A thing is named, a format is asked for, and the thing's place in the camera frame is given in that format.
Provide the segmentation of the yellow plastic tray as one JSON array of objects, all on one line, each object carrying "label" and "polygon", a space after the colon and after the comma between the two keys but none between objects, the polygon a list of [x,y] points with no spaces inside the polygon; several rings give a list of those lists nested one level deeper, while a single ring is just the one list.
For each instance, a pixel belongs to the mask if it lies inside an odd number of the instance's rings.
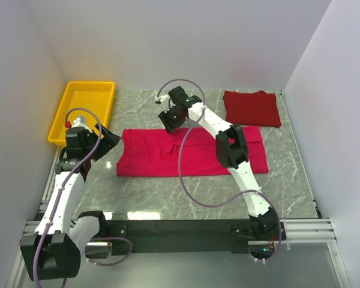
[{"label": "yellow plastic tray", "polygon": [[[86,124],[94,129],[97,117],[101,124],[108,127],[110,113],[115,98],[115,82],[100,81],[70,81],[62,95],[55,118],[52,122],[47,140],[58,146],[65,146],[65,122],[73,121],[78,116],[84,116]],[[73,108],[85,108],[95,114],[95,117],[88,112],[75,110],[66,118],[66,114]]]}]

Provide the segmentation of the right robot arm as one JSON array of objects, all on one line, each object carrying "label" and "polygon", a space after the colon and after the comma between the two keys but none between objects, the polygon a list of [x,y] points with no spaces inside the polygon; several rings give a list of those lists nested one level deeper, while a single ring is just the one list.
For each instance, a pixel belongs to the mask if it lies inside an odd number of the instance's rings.
[{"label": "right robot arm", "polygon": [[[202,97],[188,96],[184,89],[177,86],[170,90],[167,95],[161,95],[160,89],[155,96],[155,102],[166,105],[159,114],[168,133],[173,133],[188,118],[194,124],[186,132],[182,139],[178,156],[178,175],[181,185],[187,196],[196,204],[217,208],[224,206],[233,200],[243,196],[247,204],[250,216],[251,232],[255,239],[282,239],[282,226],[279,214],[262,193],[262,188],[257,183],[250,166],[249,148],[241,125],[233,125],[208,108],[205,104],[205,94]],[[215,139],[215,152],[219,164],[225,168],[234,178],[240,192],[221,204],[212,205],[198,201],[188,190],[182,174],[182,154],[187,138],[196,125],[201,127]]]}]

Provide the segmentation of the bright red t-shirt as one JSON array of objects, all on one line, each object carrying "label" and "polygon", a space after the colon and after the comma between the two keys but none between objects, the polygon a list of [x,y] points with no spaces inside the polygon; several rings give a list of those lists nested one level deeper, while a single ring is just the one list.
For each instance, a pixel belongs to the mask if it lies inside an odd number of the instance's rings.
[{"label": "bright red t-shirt", "polygon": [[[187,128],[173,134],[164,129],[125,129],[122,134],[124,152],[116,164],[121,177],[177,177],[178,154]],[[266,152],[259,127],[243,128],[254,174],[269,172]],[[182,153],[184,176],[228,175],[215,154],[215,139],[203,128],[195,128],[188,136]]]}]

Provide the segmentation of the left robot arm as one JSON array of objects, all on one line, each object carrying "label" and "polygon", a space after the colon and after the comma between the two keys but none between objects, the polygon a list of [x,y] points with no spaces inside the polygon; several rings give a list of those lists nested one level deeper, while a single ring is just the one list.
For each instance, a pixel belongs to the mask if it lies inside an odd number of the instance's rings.
[{"label": "left robot arm", "polygon": [[28,275],[36,285],[42,280],[75,277],[87,243],[107,236],[108,226],[102,211],[82,213],[74,226],[71,218],[92,162],[106,155],[120,139],[101,124],[90,130],[78,122],[66,130],[66,146],[55,166],[48,206],[33,234],[24,236],[20,242]]}]

